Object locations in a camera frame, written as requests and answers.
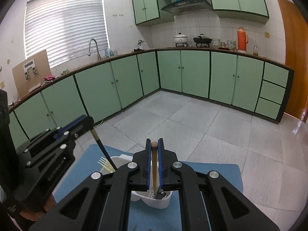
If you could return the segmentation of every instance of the floor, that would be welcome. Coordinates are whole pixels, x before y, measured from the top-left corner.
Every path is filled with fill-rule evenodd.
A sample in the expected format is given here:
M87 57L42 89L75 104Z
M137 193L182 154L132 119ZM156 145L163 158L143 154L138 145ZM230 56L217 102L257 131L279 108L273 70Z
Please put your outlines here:
M287 231L308 197L308 125L284 114L279 125L230 108L164 91L96 127L102 142L135 153L146 138L164 139L183 161L235 163L244 195ZM95 143L77 141L79 158Z

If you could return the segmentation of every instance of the silver screw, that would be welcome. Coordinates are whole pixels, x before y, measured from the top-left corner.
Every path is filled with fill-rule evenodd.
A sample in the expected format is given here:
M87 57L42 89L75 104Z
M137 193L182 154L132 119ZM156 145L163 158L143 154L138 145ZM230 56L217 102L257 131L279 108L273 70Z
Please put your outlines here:
M210 175L210 177L216 179L219 176L219 173L216 172L216 171L211 171L209 175Z
M138 166L138 164L136 162L130 162L129 164L127 164L127 166L129 168L136 168Z
M172 166L174 166L175 168L180 168L180 167L183 166L183 164L182 164L181 162L179 162L179 161L175 161L175 162L172 164Z
M94 180L97 180L101 177L102 175L99 172L94 172L91 174L91 178Z

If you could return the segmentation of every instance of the window blind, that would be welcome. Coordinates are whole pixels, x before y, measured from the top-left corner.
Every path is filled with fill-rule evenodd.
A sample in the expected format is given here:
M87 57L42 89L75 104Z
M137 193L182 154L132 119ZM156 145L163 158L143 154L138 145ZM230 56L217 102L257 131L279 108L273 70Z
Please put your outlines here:
M109 48L103 0L29 1L24 34L26 58L46 49L51 68L87 55L91 38Z

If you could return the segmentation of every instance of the wall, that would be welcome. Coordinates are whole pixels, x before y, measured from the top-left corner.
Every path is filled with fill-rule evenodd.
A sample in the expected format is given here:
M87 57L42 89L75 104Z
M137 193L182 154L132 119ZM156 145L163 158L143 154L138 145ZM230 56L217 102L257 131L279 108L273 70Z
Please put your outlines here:
M188 37L188 44L195 46L193 38L203 33L210 38L237 41L237 30L243 27L249 36L247 52L258 46L259 55L285 63L285 32L281 11L277 0L266 0L269 21L264 24L251 21L219 18L213 11L199 10L175 16L174 22L151 26L153 46L165 48L175 46L173 36L179 32Z
M24 16L29 0L16 0L0 25L0 81L5 82L4 90L8 93L8 101L16 102L18 94L13 79L12 68L25 60L24 51ZM131 52L137 48L138 40L145 40L143 47L152 48L150 27L135 25L131 0L104 0L105 16L110 47L116 48L119 54ZM53 75L59 75L64 69L75 69L90 62L97 61L96 53L91 57L83 56L58 65L51 69Z

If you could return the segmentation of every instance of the faucet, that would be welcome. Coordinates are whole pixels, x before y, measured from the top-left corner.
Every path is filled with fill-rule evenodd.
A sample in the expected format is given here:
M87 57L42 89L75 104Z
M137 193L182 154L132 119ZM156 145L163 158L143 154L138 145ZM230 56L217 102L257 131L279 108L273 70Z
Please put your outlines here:
M98 59L98 61L100 61L100 60L101 60L101 56L100 56L100 53L98 52L97 41L96 41L94 38L92 38L92 39L89 41L89 53L88 53L88 56L91 56L90 49L91 49L91 41L92 41L92 40L95 42L96 51L97 51L97 59Z

